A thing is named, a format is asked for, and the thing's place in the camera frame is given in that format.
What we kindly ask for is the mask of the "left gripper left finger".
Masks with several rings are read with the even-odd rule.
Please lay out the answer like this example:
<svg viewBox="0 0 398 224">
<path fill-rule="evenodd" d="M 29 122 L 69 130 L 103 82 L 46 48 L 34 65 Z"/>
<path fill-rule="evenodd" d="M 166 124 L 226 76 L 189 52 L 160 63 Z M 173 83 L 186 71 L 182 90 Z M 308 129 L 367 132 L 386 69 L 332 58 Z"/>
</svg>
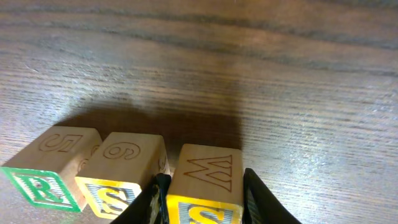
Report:
<svg viewBox="0 0 398 224">
<path fill-rule="evenodd" d="M 170 224 L 166 195 L 172 177 L 159 173 L 111 224 Z"/>
</svg>

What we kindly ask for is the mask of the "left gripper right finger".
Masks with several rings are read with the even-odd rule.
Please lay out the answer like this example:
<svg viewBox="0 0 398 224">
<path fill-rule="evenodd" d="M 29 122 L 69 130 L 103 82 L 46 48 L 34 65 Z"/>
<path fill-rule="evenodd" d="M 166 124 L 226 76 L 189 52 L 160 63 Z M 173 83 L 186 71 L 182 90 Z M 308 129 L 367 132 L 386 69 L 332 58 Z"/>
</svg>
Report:
<svg viewBox="0 0 398 224">
<path fill-rule="evenodd" d="M 300 224 L 251 168 L 244 170 L 245 224 Z"/>
</svg>

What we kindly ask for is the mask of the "yellow S block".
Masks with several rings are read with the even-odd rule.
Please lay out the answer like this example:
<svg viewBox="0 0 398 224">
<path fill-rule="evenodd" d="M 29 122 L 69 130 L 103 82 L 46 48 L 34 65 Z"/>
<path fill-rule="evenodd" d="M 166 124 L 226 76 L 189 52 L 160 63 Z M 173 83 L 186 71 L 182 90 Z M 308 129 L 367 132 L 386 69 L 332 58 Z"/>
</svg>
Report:
<svg viewBox="0 0 398 224">
<path fill-rule="evenodd" d="M 170 223 L 241 223 L 242 151 L 184 144 L 166 201 Z"/>
<path fill-rule="evenodd" d="M 94 214 L 113 220 L 158 173 L 170 173 L 161 135 L 112 132 L 75 180 Z"/>
</svg>

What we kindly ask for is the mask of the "green R block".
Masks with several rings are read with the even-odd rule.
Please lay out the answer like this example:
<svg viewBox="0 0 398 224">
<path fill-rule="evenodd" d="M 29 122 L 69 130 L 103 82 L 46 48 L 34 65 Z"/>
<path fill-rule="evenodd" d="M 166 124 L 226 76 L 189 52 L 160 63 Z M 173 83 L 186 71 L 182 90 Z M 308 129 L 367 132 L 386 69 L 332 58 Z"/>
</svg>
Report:
<svg viewBox="0 0 398 224">
<path fill-rule="evenodd" d="M 95 128 L 53 126 L 1 170 L 32 205 L 79 213 L 87 202 L 75 176 L 100 144 Z"/>
</svg>

